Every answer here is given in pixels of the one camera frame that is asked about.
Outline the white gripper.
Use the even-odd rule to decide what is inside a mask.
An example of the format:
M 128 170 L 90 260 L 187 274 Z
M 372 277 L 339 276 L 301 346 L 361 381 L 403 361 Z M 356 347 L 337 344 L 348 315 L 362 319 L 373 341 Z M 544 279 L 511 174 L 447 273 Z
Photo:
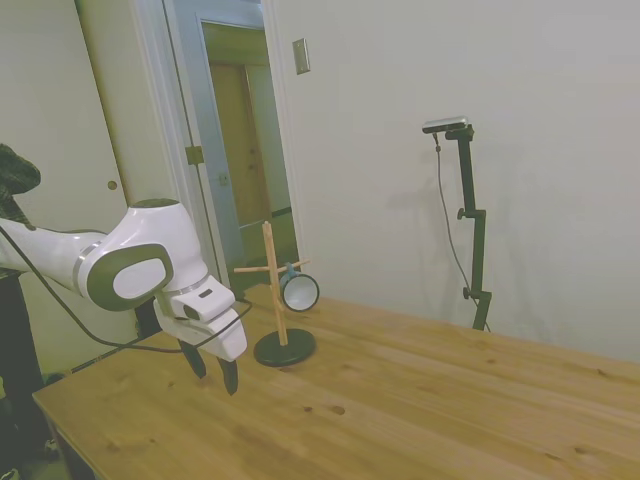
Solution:
M 238 313 L 233 308 L 234 297 L 210 293 L 201 297 L 187 293 L 174 297 L 160 296 L 154 300 L 154 310 L 162 330 L 177 338 L 181 351 L 198 378 L 207 375 L 199 350 L 201 345 L 217 358 L 225 389 L 234 395 L 239 386 L 237 362 L 247 348 L 247 339 Z

